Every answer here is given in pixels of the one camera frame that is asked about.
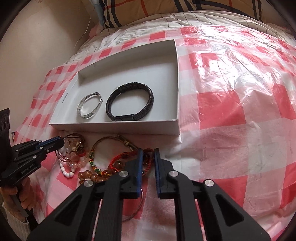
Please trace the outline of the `white sleeve forearm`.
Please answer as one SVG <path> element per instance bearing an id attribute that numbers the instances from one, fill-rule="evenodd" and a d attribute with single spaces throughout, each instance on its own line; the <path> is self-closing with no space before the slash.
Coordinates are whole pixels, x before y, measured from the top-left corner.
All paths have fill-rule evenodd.
<path id="1" fill-rule="evenodd" d="M 2 204 L 2 206 L 3 206 L 4 211 L 6 213 L 8 224 L 10 225 L 12 230 L 20 238 L 20 240 L 22 240 L 22 241 L 27 240 L 28 235 L 31 232 L 30 224 L 29 224 L 28 220 L 26 218 L 24 221 L 18 220 L 6 209 L 4 203 Z"/>

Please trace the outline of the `left hand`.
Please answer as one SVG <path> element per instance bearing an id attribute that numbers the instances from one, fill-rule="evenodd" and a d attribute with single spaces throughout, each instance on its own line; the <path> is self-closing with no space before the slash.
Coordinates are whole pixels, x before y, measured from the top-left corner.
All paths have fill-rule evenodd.
<path id="1" fill-rule="evenodd" d="M 17 187 L 4 186 L 1 187 L 1 195 L 4 199 L 5 209 L 16 219 L 21 222 L 25 222 L 26 218 L 21 214 L 17 205 L 12 199 L 12 196 L 18 194 L 18 197 L 21 202 L 23 209 L 31 210 L 36 206 L 36 197 L 34 190 L 31 186 L 31 180 L 29 177 L 25 178 L 21 185 L 19 186 L 20 190 Z"/>

